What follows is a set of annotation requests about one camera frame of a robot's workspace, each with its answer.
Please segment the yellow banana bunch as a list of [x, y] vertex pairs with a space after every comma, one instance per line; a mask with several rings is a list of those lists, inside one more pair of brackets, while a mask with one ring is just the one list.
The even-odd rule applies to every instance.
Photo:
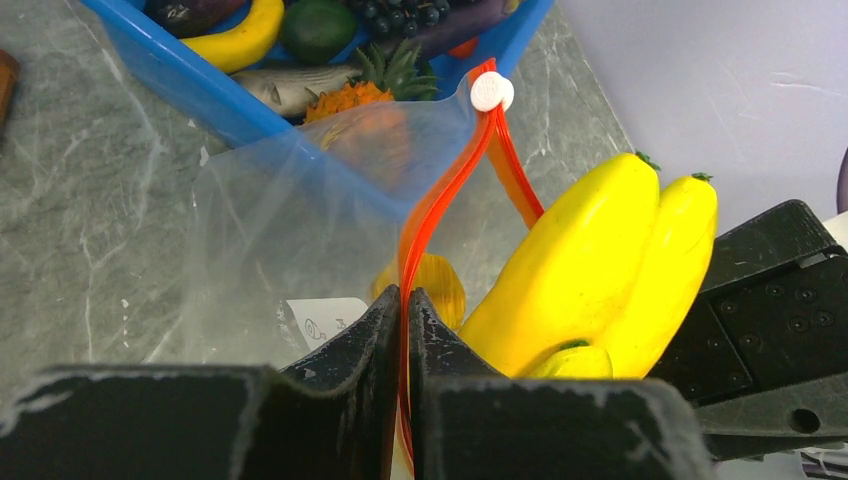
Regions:
[[642, 379], [694, 303], [717, 224], [708, 174], [661, 187], [643, 155], [622, 153], [543, 213], [473, 311], [443, 256], [423, 254], [409, 286], [506, 376]]

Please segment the clear zip bag red zipper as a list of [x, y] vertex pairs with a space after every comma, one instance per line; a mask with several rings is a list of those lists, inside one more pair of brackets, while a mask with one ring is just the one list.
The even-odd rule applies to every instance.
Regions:
[[409, 286], [422, 255], [448, 260], [472, 311], [471, 284], [458, 271], [460, 244], [479, 213], [469, 201], [474, 170], [492, 166], [521, 226], [543, 211], [506, 111], [471, 104], [472, 82], [488, 71], [498, 72], [493, 60], [441, 100], [354, 110], [213, 157], [191, 189], [183, 302], [152, 360], [283, 370], [396, 287], [398, 390], [386, 479], [409, 476], [398, 396], [410, 380], [406, 307], [422, 289]]

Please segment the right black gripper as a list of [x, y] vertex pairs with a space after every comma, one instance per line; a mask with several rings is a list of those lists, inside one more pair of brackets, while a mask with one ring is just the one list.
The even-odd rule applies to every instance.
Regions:
[[718, 461], [847, 438], [847, 253], [785, 201], [719, 236], [651, 376], [693, 407]]

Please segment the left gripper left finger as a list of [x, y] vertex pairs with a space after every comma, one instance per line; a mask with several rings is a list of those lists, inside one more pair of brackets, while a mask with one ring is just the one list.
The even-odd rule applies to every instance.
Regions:
[[65, 365], [1, 412], [5, 479], [386, 479], [400, 298], [283, 370]]

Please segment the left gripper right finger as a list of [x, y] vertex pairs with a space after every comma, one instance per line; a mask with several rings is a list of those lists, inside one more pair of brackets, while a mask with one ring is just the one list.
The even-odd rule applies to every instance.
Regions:
[[693, 409], [660, 380], [526, 380], [497, 373], [422, 290], [408, 306], [419, 479], [711, 479]]

